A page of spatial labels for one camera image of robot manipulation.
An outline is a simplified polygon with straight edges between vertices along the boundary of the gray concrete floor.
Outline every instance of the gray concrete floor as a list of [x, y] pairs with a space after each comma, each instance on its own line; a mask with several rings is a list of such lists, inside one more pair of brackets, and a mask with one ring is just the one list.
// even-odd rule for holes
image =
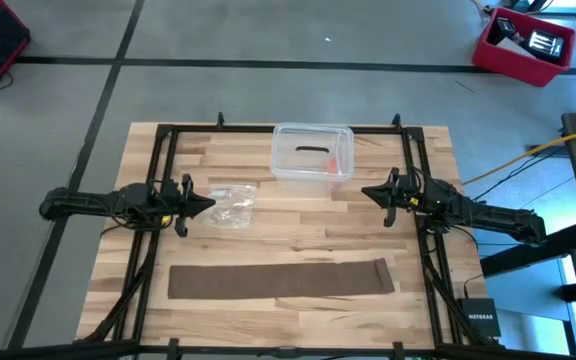
[[560, 320], [498, 310], [499, 327], [503, 334], [499, 343], [508, 349], [570, 355], [568, 344], [552, 341], [565, 339]]
[[[33, 32], [26, 55], [112, 58], [135, 0], [8, 3]], [[573, 18], [547, 19], [576, 29]], [[127, 57], [469, 65], [484, 26], [467, 0], [146, 0]], [[15, 65], [14, 86], [0, 92], [0, 348], [48, 231], [37, 206], [67, 181], [109, 69]], [[81, 189], [112, 189], [131, 122], [214, 122], [218, 111], [230, 123], [387, 123], [401, 113], [406, 125], [447, 125], [468, 179], [558, 137], [560, 115], [576, 111], [576, 76], [541, 89], [491, 74], [124, 66]], [[567, 160], [549, 159], [486, 198], [535, 208], [554, 231], [576, 222], [571, 177]], [[69, 222], [28, 346], [72, 340], [101, 228], [100, 219]], [[504, 248], [482, 245], [480, 253]], [[552, 296], [558, 285], [555, 261], [488, 280], [500, 309], [567, 320]]]

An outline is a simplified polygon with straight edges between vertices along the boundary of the plastic bag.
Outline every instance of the plastic bag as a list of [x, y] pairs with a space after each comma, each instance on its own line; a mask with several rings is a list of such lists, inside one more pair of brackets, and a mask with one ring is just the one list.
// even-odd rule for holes
[[257, 187], [252, 185], [210, 185], [209, 198], [217, 203], [205, 211], [204, 224], [243, 229], [250, 226]]

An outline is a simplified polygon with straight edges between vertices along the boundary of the brown cloth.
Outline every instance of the brown cloth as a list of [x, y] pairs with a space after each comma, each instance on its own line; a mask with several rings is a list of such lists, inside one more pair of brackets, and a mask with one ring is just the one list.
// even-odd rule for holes
[[170, 299], [254, 299], [387, 294], [386, 260], [340, 264], [171, 266]]

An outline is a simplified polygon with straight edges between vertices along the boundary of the clear plastic container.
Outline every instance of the clear plastic container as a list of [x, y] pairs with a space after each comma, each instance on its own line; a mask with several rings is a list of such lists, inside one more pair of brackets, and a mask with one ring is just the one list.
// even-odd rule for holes
[[270, 171], [279, 180], [340, 184], [352, 178], [354, 162], [354, 134], [346, 126], [281, 123], [275, 127]]

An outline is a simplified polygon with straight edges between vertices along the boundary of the wooden table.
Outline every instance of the wooden table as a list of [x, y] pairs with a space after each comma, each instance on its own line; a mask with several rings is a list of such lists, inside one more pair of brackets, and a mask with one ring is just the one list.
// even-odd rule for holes
[[[157, 123], [132, 124], [117, 188], [145, 180], [156, 127]], [[461, 190], [448, 128], [424, 127], [424, 132], [433, 177]], [[356, 135], [354, 177], [332, 195], [282, 188], [269, 171], [271, 138], [272, 134], [252, 133], [180, 135], [172, 178], [181, 180], [183, 173], [191, 174], [195, 191], [204, 196], [210, 184], [254, 184], [253, 217], [250, 227], [242, 230], [211, 227], [200, 216], [188, 221], [187, 238], [177, 237], [172, 228], [162, 232], [142, 343], [165, 345], [176, 337], [184, 345], [198, 346], [391, 348], [392, 342], [401, 341], [407, 349], [433, 349], [413, 215], [398, 211], [395, 225], [385, 228], [385, 211], [360, 192], [363, 186], [385, 182], [391, 167], [405, 169], [401, 137]], [[166, 148], [164, 143], [162, 157]], [[101, 239], [77, 337], [88, 335], [119, 298], [132, 235], [117, 229]], [[445, 243], [453, 286], [460, 296], [463, 282], [481, 274], [478, 254], [472, 239], [460, 231], [447, 234]], [[171, 300], [167, 296], [171, 265], [376, 258], [386, 259], [394, 293], [248, 300]], [[481, 278], [470, 281], [468, 291], [472, 297], [486, 296]], [[437, 298], [444, 341], [449, 342], [446, 308]], [[127, 336], [135, 304], [129, 310]]]

